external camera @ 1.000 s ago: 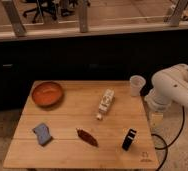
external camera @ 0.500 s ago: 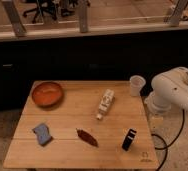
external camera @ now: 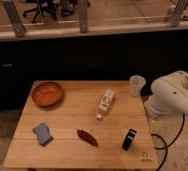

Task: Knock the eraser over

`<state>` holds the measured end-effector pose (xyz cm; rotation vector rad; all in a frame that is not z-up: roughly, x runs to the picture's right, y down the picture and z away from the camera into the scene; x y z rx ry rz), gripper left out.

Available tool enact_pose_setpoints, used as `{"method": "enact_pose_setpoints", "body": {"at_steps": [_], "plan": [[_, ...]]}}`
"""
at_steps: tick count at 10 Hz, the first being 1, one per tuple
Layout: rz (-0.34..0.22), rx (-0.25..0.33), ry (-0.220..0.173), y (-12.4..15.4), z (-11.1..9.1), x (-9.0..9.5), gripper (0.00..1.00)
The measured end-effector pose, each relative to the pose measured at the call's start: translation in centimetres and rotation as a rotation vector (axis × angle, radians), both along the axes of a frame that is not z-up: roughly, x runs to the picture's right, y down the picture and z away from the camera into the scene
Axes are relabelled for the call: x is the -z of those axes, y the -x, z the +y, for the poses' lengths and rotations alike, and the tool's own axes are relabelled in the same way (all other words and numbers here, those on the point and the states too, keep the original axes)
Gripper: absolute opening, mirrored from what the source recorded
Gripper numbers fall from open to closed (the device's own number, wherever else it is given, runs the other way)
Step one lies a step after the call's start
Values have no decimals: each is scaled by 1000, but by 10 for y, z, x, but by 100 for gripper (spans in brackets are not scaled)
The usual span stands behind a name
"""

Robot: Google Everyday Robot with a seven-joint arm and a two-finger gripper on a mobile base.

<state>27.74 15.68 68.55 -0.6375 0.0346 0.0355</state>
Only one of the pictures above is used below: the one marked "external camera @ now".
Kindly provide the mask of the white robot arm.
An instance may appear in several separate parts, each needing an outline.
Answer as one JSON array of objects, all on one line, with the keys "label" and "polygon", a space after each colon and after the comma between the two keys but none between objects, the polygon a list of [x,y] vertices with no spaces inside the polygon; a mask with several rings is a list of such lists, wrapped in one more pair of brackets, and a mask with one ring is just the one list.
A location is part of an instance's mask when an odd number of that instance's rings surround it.
[{"label": "white robot arm", "polygon": [[155,79],[151,84],[152,95],[145,102],[152,117],[168,115],[176,109],[188,115],[188,73],[176,71]]}]

